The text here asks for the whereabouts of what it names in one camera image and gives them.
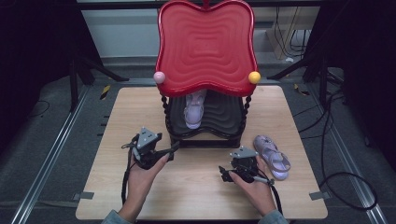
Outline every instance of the floor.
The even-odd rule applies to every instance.
[[[378,206],[365,212],[349,207],[330,192],[332,197],[325,201],[329,210],[327,218],[296,220],[295,223],[396,223],[395,172],[380,150],[365,145],[364,133],[345,104],[343,94],[333,97],[331,117],[325,126],[327,117],[320,118],[322,107],[317,100],[318,83],[303,82],[304,68],[279,81],[267,80],[265,77],[280,72],[291,62],[274,59],[271,48],[263,44],[265,32],[257,32],[255,38],[264,40],[255,41],[255,49],[264,49],[256,52],[264,77],[260,85],[282,87],[298,130],[319,120],[317,125],[301,132],[318,183],[323,179],[323,170],[326,175],[353,172],[363,176],[378,197]],[[295,46],[301,45],[301,38],[292,41]],[[154,70],[151,59],[147,58],[103,60],[109,70],[131,80],[116,83],[93,71],[93,85],[79,84],[79,93],[84,97],[80,98],[83,104],[76,113],[69,113],[67,77],[43,88],[40,101],[0,159],[0,223],[100,223],[76,219],[78,195],[84,189],[118,90],[126,86],[153,85]],[[339,69],[333,69],[333,72],[343,77]],[[106,85],[110,85],[110,91],[105,99],[101,99]],[[339,89],[332,83],[328,87],[330,93]],[[324,166],[320,162],[322,153]],[[368,206],[373,202],[373,193],[356,178],[341,175],[329,183],[336,194],[350,203]],[[329,191],[329,187],[324,186],[321,190]]]

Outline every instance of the person's left hand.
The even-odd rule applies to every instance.
[[[128,196],[119,211],[119,215],[123,219],[132,223],[136,220],[149,194],[155,176],[165,166],[168,158],[169,154],[166,154],[149,170],[144,170],[138,165],[134,165],[131,168],[128,178]]]

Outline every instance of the gray carpet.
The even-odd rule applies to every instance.
[[[262,74],[270,76],[282,67],[263,67]],[[138,66],[129,68],[110,67],[117,74],[124,77],[151,77],[152,66]],[[277,85],[285,92],[290,110],[293,115],[306,110],[294,117],[297,128],[301,130],[320,117],[316,101],[310,95],[303,95],[293,88],[294,83],[300,85],[300,90],[308,90],[302,82],[301,75],[304,69],[284,77]],[[75,202],[75,193],[83,191],[92,163],[101,141],[106,123],[118,90],[125,85],[115,83],[111,79],[96,73],[96,80],[90,86],[87,100],[82,107],[71,133],[65,142],[62,153],[53,167],[47,183],[38,198],[40,202]],[[15,136],[7,148],[7,153],[0,160],[0,223],[9,223],[19,202],[35,180],[41,164],[48,155],[58,132],[61,130],[68,115],[70,106],[69,80],[67,77],[50,83],[41,92],[32,115]],[[110,91],[105,100],[100,100],[103,87],[111,84]],[[395,173],[387,164],[382,153],[374,147],[364,145],[364,135],[361,133],[348,105],[343,105],[343,99],[332,103],[333,128],[341,134],[355,162],[358,164],[364,177],[375,187],[378,194],[379,205],[389,223],[396,223],[396,178]],[[321,135],[324,120],[312,129],[301,133],[308,159],[314,170],[318,182],[323,179],[320,165],[320,137],[307,138]],[[325,171],[326,174],[345,171],[344,165],[335,150],[332,139],[325,137]],[[349,177],[337,177],[332,182],[332,187],[349,202],[361,206],[361,202]],[[325,201],[329,215],[323,220],[298,220],[295,223],[372,223],[365,212],[360,212],[343,204],[332,197]],[[27,223],[100,223],[100,221],[79,221],[75,217],[76,208],[48,206],[38,204],[29,216]]]

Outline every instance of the gray sleeve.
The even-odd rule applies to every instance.
[[[102,224],[131,224],[131,222],[125,221],[116,211],[111,210]]]
[[[278,210],[274,210],[263,217],[259,224],[288,224],[289,222],[280,214]]]

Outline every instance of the table top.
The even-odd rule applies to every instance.
[[[325,218],[328,213],[323,200],[312,201],[309,196],[319,191],[318,184],[282,89],[258,86],[251,98],[241,144],[254,148],[254,137],[266,134],[290,159],[290,176],[275,183],[285,218]],[[169,148],[164,116],[157,88],[120,90],[84,189],[84,192],[93,192],[93,198],[80,200],[77,218],[103,219],[111,209],[121,208],[121,183],[127,164],[127,149],[121,146],[130,143],[141,127],[146,127],[154,133],[163,133],[156,150]],[[195,138],[216,137],[202,133]],[[229,154],[233,150],[180,148],[175,159],[169,161],[154,180],[138,219],[260,218],[240,188],[223,182],[220,177],[219,165],[232,169]]]

